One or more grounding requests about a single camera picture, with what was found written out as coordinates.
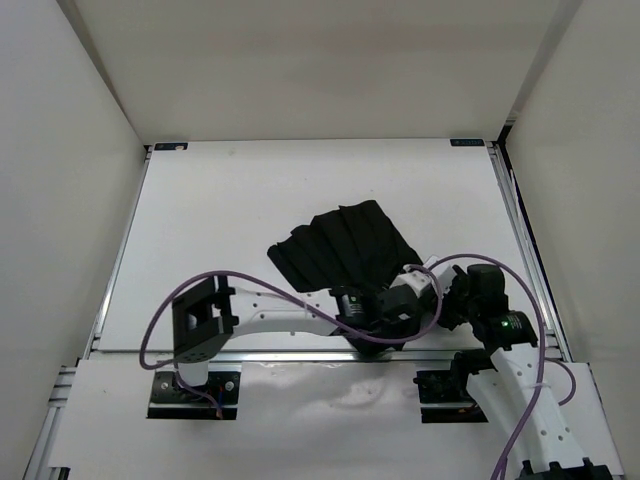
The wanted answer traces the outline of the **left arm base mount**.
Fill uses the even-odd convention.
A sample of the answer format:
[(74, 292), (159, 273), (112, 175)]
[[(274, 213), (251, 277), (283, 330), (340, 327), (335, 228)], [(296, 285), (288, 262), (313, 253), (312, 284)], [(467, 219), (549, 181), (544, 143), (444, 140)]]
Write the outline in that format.
[(151, 384), (147, 418), (233, 421), (238, 414), (240, 386), (239, 367), (210, 370), (207, 383), (194, 387), (198, 394), (181, 387), (173, 371), (157, 371)]

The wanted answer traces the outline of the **black skirt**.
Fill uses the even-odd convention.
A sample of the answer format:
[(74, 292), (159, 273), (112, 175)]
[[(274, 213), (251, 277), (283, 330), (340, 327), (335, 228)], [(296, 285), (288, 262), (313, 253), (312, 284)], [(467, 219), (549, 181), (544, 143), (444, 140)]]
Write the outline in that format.
[[(271, 245), (267, 256), (297, 292), (327, 289), (338, 304), (337, 320), (376, 338), (381, 337), (373, 332), (375, 296), (391, 288), (405, 265), (423, 263), (374, 200), (314, 216)], [(400, 351), (407, 338), (381, 344), (342, 328), (338, 332), (367, 357)]]

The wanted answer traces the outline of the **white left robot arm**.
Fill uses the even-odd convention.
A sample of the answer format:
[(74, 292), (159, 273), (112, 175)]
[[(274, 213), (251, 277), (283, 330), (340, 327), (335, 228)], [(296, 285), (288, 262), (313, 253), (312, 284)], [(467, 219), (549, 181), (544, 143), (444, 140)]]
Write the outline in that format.
[(421, 330), (433, 293), (418, 273), (401, 274), (380, 292), (334, 287), (298, 297), (232, 287), (226, 276), (204, 280), (172, 301), (175, 388), (188, 400), (205, 396), (208, 361), (241, 336), (339, 336), (365, 356), (399, 349)]

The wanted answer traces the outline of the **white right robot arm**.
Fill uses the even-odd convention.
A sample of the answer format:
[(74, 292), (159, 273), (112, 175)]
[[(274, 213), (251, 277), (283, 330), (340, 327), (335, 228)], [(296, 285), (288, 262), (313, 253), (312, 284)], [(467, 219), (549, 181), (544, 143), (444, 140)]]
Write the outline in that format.
[(469, 324), (481, 348), (455, 355), (449, 387), (472, 399), (506, 441), (491, 473), (505, 478), (514, 462), (521, 479), (609, 479), (573, 434), (545, 375), (546, 347), (521, 311), (510, 308), (502, 270), (453, 265), (443, 279), (440, 325)]

